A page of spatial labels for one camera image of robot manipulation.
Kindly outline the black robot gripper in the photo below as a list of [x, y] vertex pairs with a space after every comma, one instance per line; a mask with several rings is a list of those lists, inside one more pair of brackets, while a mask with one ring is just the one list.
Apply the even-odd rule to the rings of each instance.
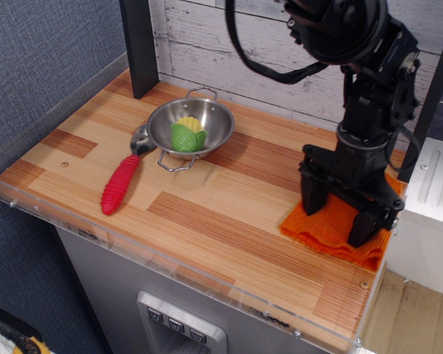
[[313, 215], [326, 203], [329, 193], [359, 211], [348, 244], [358, 248], [380, 229], [390, 230], [405, 207], [398, 192], [385, 179], [399, 130], [379, 131], [360, 139], [340, 123], [334, 150], [307, 144], [300, 163], [303, 208]]

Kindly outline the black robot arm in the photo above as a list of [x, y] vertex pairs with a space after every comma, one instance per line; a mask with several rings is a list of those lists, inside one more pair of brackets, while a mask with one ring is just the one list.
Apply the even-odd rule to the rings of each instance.
[[285, 8], [296, 41], [344, 74], [336, 148], [303, 147], [303, 208], [313, 215], [329, 194], [343, 199], [358, 211], [348, 243], [359, 247], [391, 229], [405, 206], [385, 170], [398, 137], [411, 135], [405, 125], [419, 104], [417, 40], [385, 1], [288, 1]]

